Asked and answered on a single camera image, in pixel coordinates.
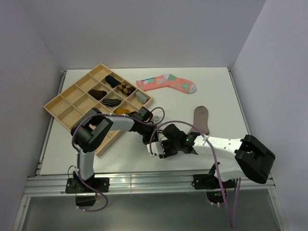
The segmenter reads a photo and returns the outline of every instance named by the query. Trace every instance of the striped sock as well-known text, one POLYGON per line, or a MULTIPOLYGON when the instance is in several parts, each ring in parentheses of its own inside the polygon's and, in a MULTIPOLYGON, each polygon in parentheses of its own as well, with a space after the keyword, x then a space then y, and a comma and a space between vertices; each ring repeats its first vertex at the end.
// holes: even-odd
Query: striped sock
POLYGON ((108 106, 108 107, 115 107, 120 105, 120 103, 122 102, 122 100, 119 99, 104 99, 103 100, 103 104, 108 106))

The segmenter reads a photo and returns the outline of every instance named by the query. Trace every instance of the wooden tray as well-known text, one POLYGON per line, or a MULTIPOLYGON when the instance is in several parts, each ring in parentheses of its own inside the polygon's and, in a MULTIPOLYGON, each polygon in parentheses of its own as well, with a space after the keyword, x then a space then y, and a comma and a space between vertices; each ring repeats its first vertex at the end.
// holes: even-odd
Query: wooden tray
MULTIPOLYGON (((119 108, 126 108, 133 112, 138 111, 141 107, 148 107, 152 102, 153 98, 147 93, 112 72, 106 66, 99 64, 75 84, 47 103, 44 108, 70 131, 73 125, 93 107, 98 108, 103 113, 114 113, 119 108), (130 96, 126 96, 118 87, 112 88, 106 82, 107 75, 133 86, 136 90, 130 96), (98 101, 88 94, 91 89, 104 90, 107 95, 98 101), (136 92, 138 91, 141 91, 149 99, 145 104, 138 101, 136 97, 136 92), (103 99, 114 98, 122 100, 119 106, 108 107, 103 105, 103 99)), ((98 156, 102 155, 122 133, 123 131, 110 131, 95 153, 98 156)))

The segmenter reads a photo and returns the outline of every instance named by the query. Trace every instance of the brown sock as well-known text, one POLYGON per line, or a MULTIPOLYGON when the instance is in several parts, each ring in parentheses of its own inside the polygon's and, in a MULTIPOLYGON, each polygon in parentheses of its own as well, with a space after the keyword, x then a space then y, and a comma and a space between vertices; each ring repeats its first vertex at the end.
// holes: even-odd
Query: brown sock
POLYGON ((107 94, 107 92, 104 90, 94 90, 94 89, 89 90, 88 93, 96 100, 101 100, 107 94))
MULTIPOLYGON (((208 110, 204 106, 196 107, 193 112, 193 125, 197 127, 205 135, 210 133, 210 130, 207 126, 208 120, 208 110)), ((198 132, 196 129, 192 128, 189 132, 198 132)))

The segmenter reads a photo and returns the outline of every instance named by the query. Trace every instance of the pink sock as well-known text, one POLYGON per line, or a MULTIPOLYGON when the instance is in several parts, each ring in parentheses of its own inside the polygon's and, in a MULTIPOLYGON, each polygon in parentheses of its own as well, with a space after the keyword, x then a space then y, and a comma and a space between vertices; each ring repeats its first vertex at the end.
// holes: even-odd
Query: pink sock
POLYGON ((146 91, 157 88, 170 87, 185 93, 194 93, 197 90, 196 85, 184 78, 175 77, 172 74, 164 74, 154 78, 136 81, 138 88, 146 91))

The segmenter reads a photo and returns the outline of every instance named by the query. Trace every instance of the cable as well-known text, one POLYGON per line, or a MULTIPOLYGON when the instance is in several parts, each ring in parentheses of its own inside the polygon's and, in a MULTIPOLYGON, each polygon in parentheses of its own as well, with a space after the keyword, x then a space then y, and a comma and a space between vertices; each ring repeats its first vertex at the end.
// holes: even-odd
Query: cable
POLYGON ((101 211, 103 210, 104 208, 106 208, 106 206, 108 205, 108 198, 106 197, 106 195, 104 195, 102 192, 92 188, 91 186, 89 186, 82 178, 81 176, 81 173, 80 173, 80 149, 77 148, 77 146, 75 145, 75 140, 76 140, 76 134, 78 132, 78 130, 80 129, 80 127, 86 122, 88 121, 89 119, 93 118, 93 117, 97 117, 97 116, 113 116, 113 117, 125 117, 125 118, 130 118, 132 120, 135 120, 141 124, 145 124, 145 125, 149 125, 149 126, 156 126, 157 124, 161 123, 163 121, 163 119, 165 118, 165 111, 162 107, 156 107, 154 108, 152 111, 156 110, 156 109, 161 109, 163 111, 163 117, 160 121, 158 121, 157 123, 153 123, 153 124, 148 124, 148 123, 145 123, 145 122, 142 122, 136 118, 133 118, 133 117, 130 117, 130 116, 127 116, 127 115, 116 115, 116 114, 113 114, 113 115, 110 115, 110 114, 106 114, 106 113, 100 113, 100 114, 94 114, 94 115, 91 115, 87 118, 85 118, 78 126, 77 128, 75 129, 74 131, 74 134, 72 136, 72 146, 73 148, 77 151, 77 173, 78 173, 78 177, 81 181, 81 183, 86 186, 87 188, 91 189, 92 191, 98 193, 99 195, 101 195, 103 198, 105 198, 106 200, 106 203, 103 207, 101 208, 98 208, 98 209, 84 209, 82 207, 78 207, 79 209, 81 209, 82 211, 85 211, 85 212, 97 212, 97 211, 101 211))
POLYGON ((160 124, 160 125, 153 131, 153 133, 152 133, 152 135, 151 135, 150 144, 149 144, 149 145, 150 145, 150 153, 151 153, 151 155, 153 155, 153 151, 152 151, 152 139, 153 139, 154 134, 155 134, 156 131, 157 131, 158 129, 160 129, 163 125, 170 124, 170 123, 186 124, 186 125, 188 125, 188 126, 194 128, 196 131, 198 131, 198 132, 202 135, 202 137, 204 138, 204 140, 205 140, 205 141, 207 142, 207 144, 210 146, 211 151, 212 151, 212 154, 213 154, 214 162, 215 162, 215 167, 216 167, 216 172, 217 172, 217 178, 218 178, 218 182, 219 182, 219 186, 220 186, 220 190, 221 190, 223 202, 224 202, 224 204, 225 204, 225 206, 226 206, 226 211, 227 211, 229 223, 230 223, 230 226, 231 226, 232 228, 234 228, 234 224, 235 224, 235 211, 236 211, 236 205, 237 205, 237 199, 238 199, 239 189, 240 189, 240 185, 241 185, 241 179, 239 179, 239 181, 238 181, 238 187, 236 188, 236 192, 235 192, 235 201, 234 201, 234 206, 233 206, 233 216, 231 217, 231 213, 230 213, 230 210, 229 210, 229 205, 228 205, 228 202, 227 202, 226 195, 225 195, 225 193, 224 193, 224 188, 223 188, 222 180, 221 180, 221 177, 220 177, 220 172, 219 172, 219 168, 218 168, 218 161, 217 161, 215 149, 214 149, 213 145, 211 144, 211 142, 207 139, 207 137, 204 135, 204 133, 203 133, 202 131, 200 131, 200 130, 199 130, 197 127, 195 127, 194 125, 189 124, 189 123, 184 122, 184 121, 171 120, 171 121, 162 123, 162 124, 160 124))
POLYGON ((76 169, 76 166, 75 165, 71 165, 69 168, 68 168, 68 170, 67 170, 67 177, 69 178, 69 174, 68 174, 68 172, 69 172, 69 170, 71 169, 71 167, 74 167, 75 169, 76 169))
POLYGON ((235 192, 236 192, 236 190, 238 188, 238 181, 239 181, 239 179, 236 179, 234 190, 232 191, 231 195, 227 198, 227 201, 230 200, 233 197, 233 195, 235 194, 235 192))
POLYGON ((162 145, 162 141, 161 141, 161 140, 162 140, 162 138, 166 138, 166 137, 165 137, 165 136, 163 136, 163 137, 161 137, 161 138, 159 139, 159 144, 160 144, 160 146, 161 146, 162 148, 164 148, 164 147, 163 147, 163 145, 162 145))

